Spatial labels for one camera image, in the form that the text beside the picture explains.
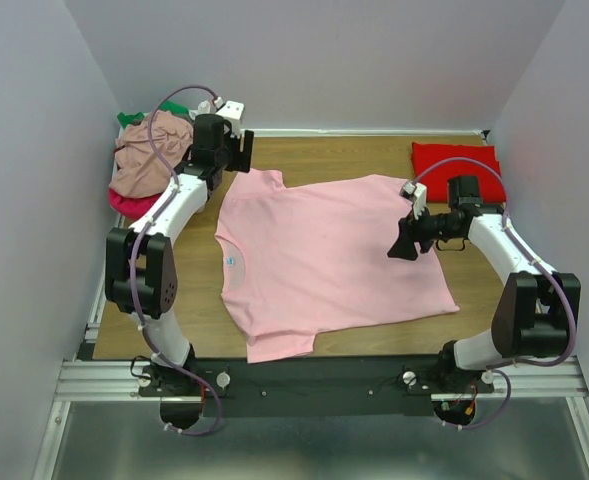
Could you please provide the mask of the light pink t shirt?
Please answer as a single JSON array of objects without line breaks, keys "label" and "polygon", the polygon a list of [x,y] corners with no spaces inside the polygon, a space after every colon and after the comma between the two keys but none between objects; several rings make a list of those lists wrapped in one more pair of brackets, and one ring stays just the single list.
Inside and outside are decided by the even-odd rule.
[{"label": "light pink t shirt", "polygon": [[249,363],[310,354],[318,334],[450,314],[434,253],[392,259],[410,205],[383,175],[288,187],[277,170],[238,174],[215,237],[223,303]]}]

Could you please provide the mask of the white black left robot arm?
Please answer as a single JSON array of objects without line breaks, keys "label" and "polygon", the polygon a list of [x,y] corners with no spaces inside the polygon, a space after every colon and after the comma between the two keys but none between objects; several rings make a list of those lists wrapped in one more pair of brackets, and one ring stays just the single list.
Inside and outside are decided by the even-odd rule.
[{"label": "white black left robot arm", "polygon": [[254,132],[241,127],[239,108],[195,117],[193,140],[175,167],[157,148],[152,134],[155,112],[149,115],[147,136],[152,151],[169,170],[170,181],[146,216],[127,229],[114,228],[106,241],[105,295],[137,321],[151,350],[151,362],[163,368],[161,382],[175,395],[195,384],[215,389],[196,374],[191,343],[181,333],[173,304],[178,278],[173,246],[188,221],[207,204],[225,171],[247,173]]}]

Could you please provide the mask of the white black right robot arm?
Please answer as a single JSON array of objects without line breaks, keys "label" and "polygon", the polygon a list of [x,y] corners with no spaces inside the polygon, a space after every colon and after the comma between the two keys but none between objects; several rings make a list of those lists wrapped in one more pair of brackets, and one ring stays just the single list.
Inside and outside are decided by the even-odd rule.
[{"label": "white black right robot arm", "polygon": [[448,181],[446,213],[432,214],[427,188],[406,182],[400,194],[411,203],[398,222],[391,258],[415,261],[442,242],[468,241],[498,274],[503,291],[488,330],[446,343],[426,374],[441,389],[454,392],[470,377],[508,365],[553,367],[573,353],[581,283],[535,255],[516,232],[507,210],[483,200],[475,176]]}]

